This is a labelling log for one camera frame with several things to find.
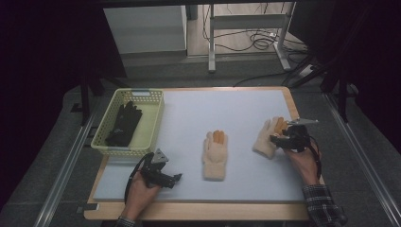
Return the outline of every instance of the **table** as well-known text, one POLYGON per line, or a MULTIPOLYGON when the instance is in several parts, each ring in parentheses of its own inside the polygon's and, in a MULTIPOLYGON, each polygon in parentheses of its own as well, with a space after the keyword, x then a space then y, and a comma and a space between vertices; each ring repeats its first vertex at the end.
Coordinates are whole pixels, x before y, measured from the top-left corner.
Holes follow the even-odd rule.
MULTIPOLYGON (((261 91, 278 90, 284 95, 292 119, 298 112, 288 88, 184 88, 164 89, 165 91, 261 91)), ((94 210, 85 210, 87 219, 117 219, 124 208, 123 201, 96 201, 94 194, 104 172, 109 157, 104 156, 97 173, 88 203, 97 204, 94 210)), ((141 215, 142 220, 307 220, 308 215, 303 202, 202 202, 202 201, 156 201, 141 215)))

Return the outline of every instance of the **plastic basket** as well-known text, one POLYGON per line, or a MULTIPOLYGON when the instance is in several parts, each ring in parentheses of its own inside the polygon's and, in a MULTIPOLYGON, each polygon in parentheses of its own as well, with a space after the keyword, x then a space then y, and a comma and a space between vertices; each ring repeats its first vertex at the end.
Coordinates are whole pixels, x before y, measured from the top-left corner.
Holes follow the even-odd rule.
POLYGON ((165 101, 163 91, 157 89, 117 89, 103 115, 92 140, 91 147, 105 155, 144 156, 155 150, 157 136, 162 122, 165 101), (105 139, 113 129, 119 107, 129 101, 142 110, 142 116, 133 133, 128 147, 108 147, 105 139))

